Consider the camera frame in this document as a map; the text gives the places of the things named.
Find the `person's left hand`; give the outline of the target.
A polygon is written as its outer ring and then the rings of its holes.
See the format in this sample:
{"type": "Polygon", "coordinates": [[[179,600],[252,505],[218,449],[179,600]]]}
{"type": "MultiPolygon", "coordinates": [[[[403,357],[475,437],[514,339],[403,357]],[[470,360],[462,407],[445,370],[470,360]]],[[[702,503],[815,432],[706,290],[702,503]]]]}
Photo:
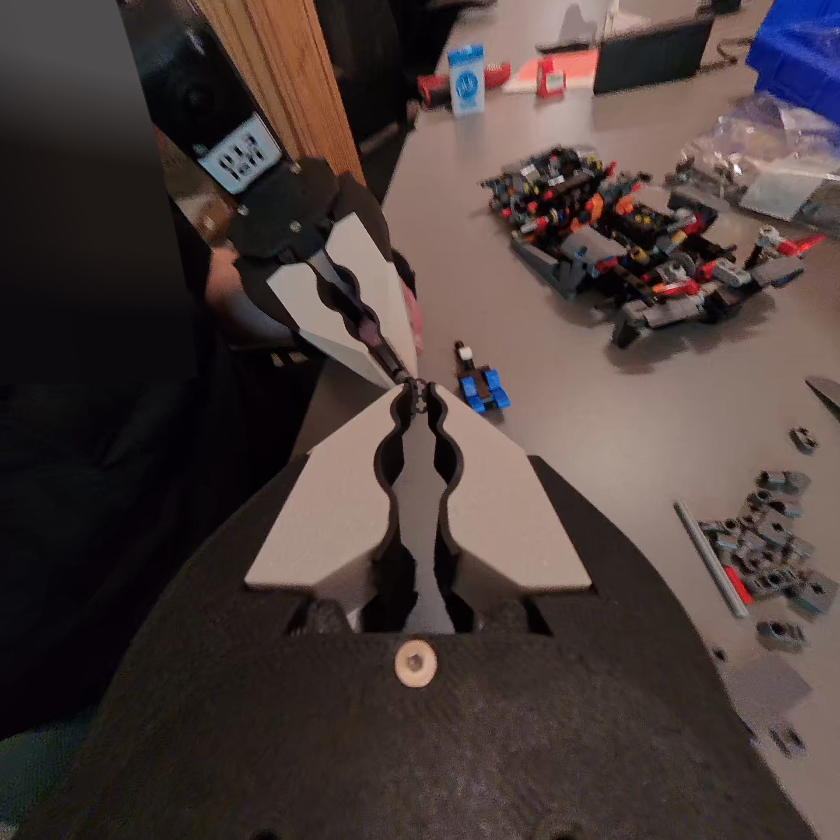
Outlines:
{"type": "Polygon", "coordinates": [[[411,288],[401,281],[404,306],[417,355],[424,352],[424,322],[421,309],[411,288]]]}

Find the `red white paper card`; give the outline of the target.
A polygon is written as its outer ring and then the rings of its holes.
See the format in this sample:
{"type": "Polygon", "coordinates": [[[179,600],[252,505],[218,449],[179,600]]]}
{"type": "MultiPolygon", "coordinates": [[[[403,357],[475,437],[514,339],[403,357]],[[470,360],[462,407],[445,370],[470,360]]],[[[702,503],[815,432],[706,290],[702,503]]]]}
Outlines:
{"type": "MultiPolygon", "coordinates": [[[[554,54],[559,55],[562,59],[562,67],[566,75],[566,90],[582,88],[592,91],[599,58],[597,49],[554,54]]],[[[501,89],[506,93],[532,93],[536,95],[536,69],[540,57],[542,56],[534,57],[525,62],[511,75],[509,81],[501,89]]]]}

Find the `small red plastic box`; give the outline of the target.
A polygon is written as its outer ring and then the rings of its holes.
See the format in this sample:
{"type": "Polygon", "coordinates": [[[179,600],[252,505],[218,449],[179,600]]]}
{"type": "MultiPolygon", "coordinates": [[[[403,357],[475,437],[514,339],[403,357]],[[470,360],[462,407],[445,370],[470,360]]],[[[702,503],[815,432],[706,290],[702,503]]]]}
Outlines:
{"type": "Polygon", "coordinates": [[[538,59],[535,93],[538,99],[563,98],[566,92],[566,75],[559,55],[551,54],[538,59]]]}

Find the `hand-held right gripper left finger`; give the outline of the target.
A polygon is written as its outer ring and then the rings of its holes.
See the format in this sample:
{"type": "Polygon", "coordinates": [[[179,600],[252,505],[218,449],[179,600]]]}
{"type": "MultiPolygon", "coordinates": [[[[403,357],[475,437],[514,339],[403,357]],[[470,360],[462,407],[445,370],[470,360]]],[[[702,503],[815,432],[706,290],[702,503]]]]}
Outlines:
{"type": "Polygon", "coordinates": [[[404,629],[416,562],[393,487],[416,402],[413,385],[395,386],[309,451],[245,575],[249,589],[336,602],[367,632],[404,629]]]}

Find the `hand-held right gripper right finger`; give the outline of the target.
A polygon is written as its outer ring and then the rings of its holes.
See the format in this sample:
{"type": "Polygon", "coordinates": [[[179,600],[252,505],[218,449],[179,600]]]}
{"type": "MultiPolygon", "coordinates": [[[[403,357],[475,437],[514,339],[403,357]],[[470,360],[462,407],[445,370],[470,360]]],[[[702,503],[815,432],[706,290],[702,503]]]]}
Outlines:
{"type": "Polygon", "coordinates": [[[444,482],[434,574],[456,632],[505,602],[586,592],[592,579],[529,455],[443,386],[427,388],[444,482]]]}

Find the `person's black clothing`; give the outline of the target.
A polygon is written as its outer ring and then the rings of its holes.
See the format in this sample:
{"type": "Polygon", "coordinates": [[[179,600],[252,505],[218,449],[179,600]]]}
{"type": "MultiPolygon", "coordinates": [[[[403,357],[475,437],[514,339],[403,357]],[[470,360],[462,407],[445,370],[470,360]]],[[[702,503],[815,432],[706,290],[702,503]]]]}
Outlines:
{"type": "Polygon", "coordinates": [[[285,465],[310,373],[2,386],[2,738],[107,687],[158,594],[285,465]]]}

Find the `pile of grey lego connectors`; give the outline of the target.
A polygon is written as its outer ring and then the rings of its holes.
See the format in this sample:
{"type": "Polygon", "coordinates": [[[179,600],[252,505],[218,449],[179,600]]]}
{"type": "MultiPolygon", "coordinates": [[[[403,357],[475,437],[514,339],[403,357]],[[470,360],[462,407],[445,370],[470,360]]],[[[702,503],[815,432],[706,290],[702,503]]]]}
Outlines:
{"type": "Polygon", "coordinates": [[[741,577],[752,604],[785,599],[817,618],[838,603],[838,582],[816,568],[815,546],[797,531],[811,484],[798,470],[764,470],[735,516],[697,520],[722,564],[741,577]]]}

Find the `wooden cabinet panel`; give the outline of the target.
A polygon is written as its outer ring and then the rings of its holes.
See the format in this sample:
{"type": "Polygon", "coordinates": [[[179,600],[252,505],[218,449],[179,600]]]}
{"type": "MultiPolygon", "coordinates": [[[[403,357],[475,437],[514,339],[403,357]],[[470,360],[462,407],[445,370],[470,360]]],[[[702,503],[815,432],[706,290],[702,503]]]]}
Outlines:
{"type": "Polygon", "coordinates": [[[197,1],[291,158],[365,184],[313,1],[197,1]]]}

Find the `lego technic car chassis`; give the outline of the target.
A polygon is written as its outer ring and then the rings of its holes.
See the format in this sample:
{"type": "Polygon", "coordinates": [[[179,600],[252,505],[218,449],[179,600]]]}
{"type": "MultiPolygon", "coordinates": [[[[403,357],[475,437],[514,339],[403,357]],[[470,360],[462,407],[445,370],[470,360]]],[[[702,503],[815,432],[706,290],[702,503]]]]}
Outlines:
{"type": "Polygon", "coordinates": [[[620,349],[684,322],[733,317],[748,299],[801,276],[807,253],[826,238],[763,226],[740,265],[736,245],[708,237],[721,201],[679,185],[666,209],[655,209],[641,200],[651,179],[583,148],[554,146],[479,186],[533,273],[564,300],[594,291],[601,310],[618,313],[612,342],[620,349]]]}

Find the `blue white gum packet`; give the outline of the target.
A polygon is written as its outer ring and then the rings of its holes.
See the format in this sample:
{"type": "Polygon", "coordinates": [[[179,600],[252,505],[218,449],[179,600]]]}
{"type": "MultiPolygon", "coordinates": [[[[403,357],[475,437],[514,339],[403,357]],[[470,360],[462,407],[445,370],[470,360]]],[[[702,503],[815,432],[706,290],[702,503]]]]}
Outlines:
{"type": "Polygon", "coordinates": [[[450,107],[457,118],[485,109],[485,51],[481,44],[461,45],[447,53],[450,107]]]}

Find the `clear plastic parts bag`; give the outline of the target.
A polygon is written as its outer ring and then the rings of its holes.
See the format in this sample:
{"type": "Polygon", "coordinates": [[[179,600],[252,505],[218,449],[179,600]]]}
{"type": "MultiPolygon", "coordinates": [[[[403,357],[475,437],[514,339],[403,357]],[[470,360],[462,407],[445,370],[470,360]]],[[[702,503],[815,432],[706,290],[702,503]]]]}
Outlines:
{"type": "Polygon", "coordinates": [[[683,147],[665,184],[838,237],[838,124],[752,94],[683,147]]]}

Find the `red black clamp tool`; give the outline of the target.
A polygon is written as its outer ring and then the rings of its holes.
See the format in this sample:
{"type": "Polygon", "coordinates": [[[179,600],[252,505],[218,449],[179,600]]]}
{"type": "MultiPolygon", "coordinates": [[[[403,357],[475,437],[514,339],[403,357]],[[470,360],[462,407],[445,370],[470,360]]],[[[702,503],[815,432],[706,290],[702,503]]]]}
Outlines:
{"type": "MultiPolygon", "coordinates": [[[[511,77],[511,63],[508,61],[485,65],[485,90],[501,88],[511,77]]],[[[452,94],[448,75],[421,76],[416,79],[421,103],[428,109],[451,108],[452,94]]]]}

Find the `black rectangular box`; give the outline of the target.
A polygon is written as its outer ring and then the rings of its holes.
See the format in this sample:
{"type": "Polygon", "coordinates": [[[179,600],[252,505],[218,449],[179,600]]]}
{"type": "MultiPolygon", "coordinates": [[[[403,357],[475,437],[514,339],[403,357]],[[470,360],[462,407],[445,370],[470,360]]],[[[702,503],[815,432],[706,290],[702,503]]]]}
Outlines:
{"type": "Polygon", "coordinates": [[[695,76],[714,23],[713,16],[684,18],[605,38],[598,50],[594,96],[695,76]]]}

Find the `blue black lego assembly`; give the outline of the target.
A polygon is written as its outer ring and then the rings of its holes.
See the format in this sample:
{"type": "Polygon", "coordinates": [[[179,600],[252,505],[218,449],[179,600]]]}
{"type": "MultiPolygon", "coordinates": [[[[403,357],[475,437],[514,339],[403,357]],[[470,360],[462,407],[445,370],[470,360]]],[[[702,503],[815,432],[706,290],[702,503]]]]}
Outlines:
{"type": "Polygon", "coordinates": [[[498,371],[487,364],[477,364],[472,349],[463,341],[455,341],[454,352],[458,388],[469,407],[481,415],[509,408],[510,399],[501,386],[498,371]]]}

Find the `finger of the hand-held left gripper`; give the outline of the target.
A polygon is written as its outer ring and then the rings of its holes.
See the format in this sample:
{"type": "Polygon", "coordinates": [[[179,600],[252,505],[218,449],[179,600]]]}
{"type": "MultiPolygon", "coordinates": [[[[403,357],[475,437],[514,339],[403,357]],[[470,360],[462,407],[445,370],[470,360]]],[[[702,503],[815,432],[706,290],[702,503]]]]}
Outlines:
{"type": "Polygon", "coordinates": [[[324,249],[323,281],[331,308],[339,310],[350,334],[361,340],[402,383],[417,376],[417,353],[393,258],[386,258],[357,213],[333,226],[324,249]]]}
{"type": "Polygon", "coordinates": [[[403,382],[361,340],[354,338],[339,310],[319,295],[319,275],[309,263],[279,267],[266,281],[292,322],[290,329],[317,350],[375,385],[390,389],[403,382]]]}

